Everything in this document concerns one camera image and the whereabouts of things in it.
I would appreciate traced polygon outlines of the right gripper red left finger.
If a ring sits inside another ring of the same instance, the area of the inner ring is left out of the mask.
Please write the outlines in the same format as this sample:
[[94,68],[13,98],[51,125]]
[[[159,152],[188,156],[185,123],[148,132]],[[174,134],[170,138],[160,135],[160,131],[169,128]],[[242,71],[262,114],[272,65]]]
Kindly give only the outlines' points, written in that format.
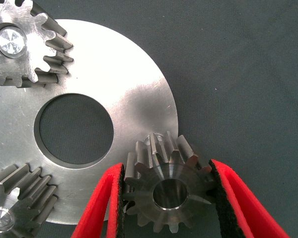
[[123,238],[123,175],[124,165],[118,163],[105,171],[77,224],[73,238],[99,238],[109,208],[107,238]]

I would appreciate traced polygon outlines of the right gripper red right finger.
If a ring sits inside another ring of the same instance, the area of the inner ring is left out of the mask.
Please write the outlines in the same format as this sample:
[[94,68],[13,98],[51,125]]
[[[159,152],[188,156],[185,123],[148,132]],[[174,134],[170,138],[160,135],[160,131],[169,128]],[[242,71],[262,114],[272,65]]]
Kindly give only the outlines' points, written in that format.
[[217,182],[214,195],[223,238],[288,238],[240,176],[228,165],[210,160]]

